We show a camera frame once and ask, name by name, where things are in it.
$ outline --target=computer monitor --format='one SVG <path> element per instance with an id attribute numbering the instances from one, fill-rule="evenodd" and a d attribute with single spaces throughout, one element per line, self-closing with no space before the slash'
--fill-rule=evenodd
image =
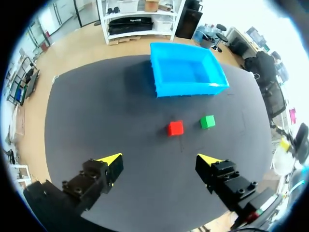
<path id="1" fill-rule="evenodd" d="M 266 40 L 264 39 L 263 35 L 260 35 L 258 31 L 254 28 L 251 27 L 248 31 L 247 34 L 253 39 L 253 41 L 259 46 L 263 47 L 266 44 Z"/>

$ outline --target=white shelf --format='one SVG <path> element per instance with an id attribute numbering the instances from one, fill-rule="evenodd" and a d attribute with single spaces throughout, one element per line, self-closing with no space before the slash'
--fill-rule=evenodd
<path id="1" fill-rule="evenodd" d="M 172 35 L 172 31 L 157 31 L 157 30 L 143 30 L 143 31 L 135 31 L 135 32 L 129 32 L 129 33 L 122 33 L 122 34 L 116 34 L 116 35 L 108 35 L 108 39 L 116 39 L 126 36 L 136 36 L 136 35 Z"/>
<path id="2" fill-rule="evenodd" d="M 104 16 L 104 19 L 112 19 L 117 17 L 126 17 L 126 16 L 134 16 L 134 15 L 169 15 L 169 16 L 177 16 L 176 12 L 162 11 L 158 10 L 157 12 L 146 12 L 146 11 L 136 11 L 134 13 L 112 13 Z"/>

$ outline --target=red cube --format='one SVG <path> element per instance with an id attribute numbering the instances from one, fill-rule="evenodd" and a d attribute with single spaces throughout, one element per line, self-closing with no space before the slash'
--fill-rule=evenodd
<path id="1" fill-rule="evenodd" d="M 183 134 L 183 121 L 178 120 L 170 122 L 168 125 L 168 136 L 182 135 Z"/>

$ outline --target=black speaker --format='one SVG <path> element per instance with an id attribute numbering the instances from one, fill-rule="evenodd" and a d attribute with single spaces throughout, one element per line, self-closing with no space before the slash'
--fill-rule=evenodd
<path id="1" fill-rule="evenodd" d="M 188 8 L 185 9 L 185 13 L 182 14 L 179 20 L 176 36 L 180 38 L 191 39 L 202 15 L 202 12 Z"/>

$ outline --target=yellow object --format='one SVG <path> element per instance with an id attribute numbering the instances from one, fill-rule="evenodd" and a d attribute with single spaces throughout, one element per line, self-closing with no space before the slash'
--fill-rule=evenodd
<path id="1" fill-rule="evenodd" d="M 222 162 L 222 160 L 220 159 L 216 159 L 210 156 L 205 156 L 203 154 L 198 154 L 198 156 L 200 156 L 209 166 L 211 166 L 211 164 L 215 162 Z"/>
<path id="2" fill-rule="evenodd" d="M 97 159 L 96 161 L 103 161 L 105 163 L 107 163 L 108 166 L 110 166 L 110 164 L 117 159 L 118 156 L 122 156 L 121 153 L 115 154 L 115 155 L 111 155 L 105 158 L 101 158 L 101 159 Z"/>
<path id="3" fill-rule="evenodd" d="M 288 149 L 290 148 L 289 142 L 286 141 L 284 138 L 281 138 L 280 146 L 284 149 L 285 152 L 287 152 Z"/>

